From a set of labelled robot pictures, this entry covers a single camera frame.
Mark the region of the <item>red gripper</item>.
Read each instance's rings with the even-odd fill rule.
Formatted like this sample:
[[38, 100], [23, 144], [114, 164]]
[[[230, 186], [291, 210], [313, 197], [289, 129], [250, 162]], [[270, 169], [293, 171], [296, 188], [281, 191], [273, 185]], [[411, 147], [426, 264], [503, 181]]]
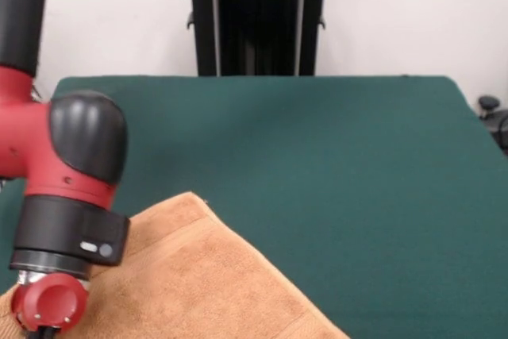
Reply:
[[20, 272], [10, 311], [26, 339], [56, 339], [84, 314], [88, 282], [64, 273]]

